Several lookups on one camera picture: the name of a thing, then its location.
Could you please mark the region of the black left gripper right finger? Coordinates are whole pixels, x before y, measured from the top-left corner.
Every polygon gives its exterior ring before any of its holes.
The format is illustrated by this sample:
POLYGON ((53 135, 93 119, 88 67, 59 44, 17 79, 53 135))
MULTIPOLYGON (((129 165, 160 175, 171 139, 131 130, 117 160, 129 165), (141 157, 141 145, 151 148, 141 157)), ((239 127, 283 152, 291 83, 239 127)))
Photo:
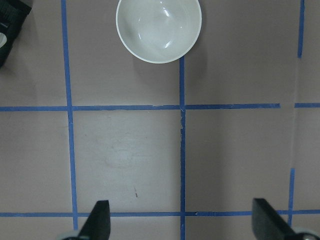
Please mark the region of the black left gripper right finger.
POLYGON ((252 200, 251 228, 257 240, 294 240, 297 235, 264 198, 252 200))

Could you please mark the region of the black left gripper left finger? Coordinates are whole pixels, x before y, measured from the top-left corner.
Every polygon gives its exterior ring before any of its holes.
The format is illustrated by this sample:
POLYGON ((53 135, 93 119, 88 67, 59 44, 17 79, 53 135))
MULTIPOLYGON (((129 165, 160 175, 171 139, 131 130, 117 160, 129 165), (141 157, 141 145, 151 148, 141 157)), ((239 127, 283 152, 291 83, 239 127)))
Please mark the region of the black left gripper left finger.
POLYGON ((95 203, 90 215, 77 235, 79 240, 108 240, 111 234, 111 216, 108 200, 95 203))

